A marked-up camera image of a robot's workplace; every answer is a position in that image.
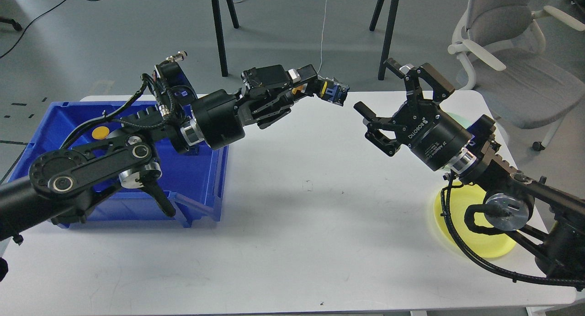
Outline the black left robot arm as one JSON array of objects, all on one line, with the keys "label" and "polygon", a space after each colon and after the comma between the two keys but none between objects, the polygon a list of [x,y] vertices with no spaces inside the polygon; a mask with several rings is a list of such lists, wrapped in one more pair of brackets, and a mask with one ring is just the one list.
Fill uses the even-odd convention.
[{"label": "black left robot arm", "polygon": [[142,74],[140,88],[121,107],[75,127],[58,149],[32,162],[27,176],[2,184],[2,241],[20,245],[23,231],[46,220],[84,223],[123,188],[144,191],[173,217],[158,184],[157,141],[169,139],[180,154],[202,142],[217,150],[242,139],[245,126],[271,126],[306,96],[342,105],[347,93],[311,64],[291,70],[276,64],[245,70],[234,93],[198,97],[179,64],[186,57],[179,51]]}]

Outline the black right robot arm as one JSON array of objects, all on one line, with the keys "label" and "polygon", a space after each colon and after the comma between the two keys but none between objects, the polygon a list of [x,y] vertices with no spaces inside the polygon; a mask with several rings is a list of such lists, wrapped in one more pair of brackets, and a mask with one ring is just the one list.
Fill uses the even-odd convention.
[{"label": "black right robot arm", "polygon": [[[407,99],[390,118],[377,116],[363,102],[354,108],[364,117],[366,139],[389,157],[401,145],[431,170],[447,168],[441,191],[441,216],[456,245],[485,270],[532,284],[584,288],[584,200],[525,176],[499,154],[495,121],[487,115],[464,128],[440,103],[455,87],[429,63],[415,67],[389,58],[384,64],[403,79]],[[507,235],[529,253],[544,277],[529,276],[495,266],[464,243],[451,215],[453,180],[485,191],[479,204],[464,213],[468,230],[483,235]]]}]

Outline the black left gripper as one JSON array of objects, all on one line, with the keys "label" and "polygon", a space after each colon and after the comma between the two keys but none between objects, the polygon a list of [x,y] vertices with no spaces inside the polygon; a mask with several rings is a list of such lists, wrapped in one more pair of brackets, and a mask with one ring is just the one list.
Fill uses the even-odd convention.
[{"label": "black left gripper", "polygon": [[190,103],[191,115],[181,125],[181,138],[188,146],[205,142],[217,150],[242,139],[243,127],[257,123],[254,111],[259,114],[261,105],[276,101],[290,86],[297,86],[292,89],[294,99],[320,95],[319,85],[304,85],[318,80],[312,64],[287,71],[280,64],[251,68],[241,79],[243,86],[234,94],[218,90]]}]

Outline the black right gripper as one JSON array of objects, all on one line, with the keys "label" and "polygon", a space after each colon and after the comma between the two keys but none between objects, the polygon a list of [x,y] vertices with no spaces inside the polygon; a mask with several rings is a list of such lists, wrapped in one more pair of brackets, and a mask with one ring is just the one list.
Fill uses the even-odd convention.
[{"label": "black right gripper", "polygon": [[[363,102],[354,104],[354,109],[364,117],[367,127],[364,137],[389,157],[402,144],[431,170],[442,168],[472,139],[472,133],[438,106],[455,92],[455,87],[429,63],[401,65],[389,58],[383,66],[404,81],[407,103],[397,110],[395,120],[376,116]],[[424,99],[420,80],[430,85],[431,101]],[[409,107],[418,107],[418,113]],[[396,138],[390,139],[382,131],[396,131]]]}]

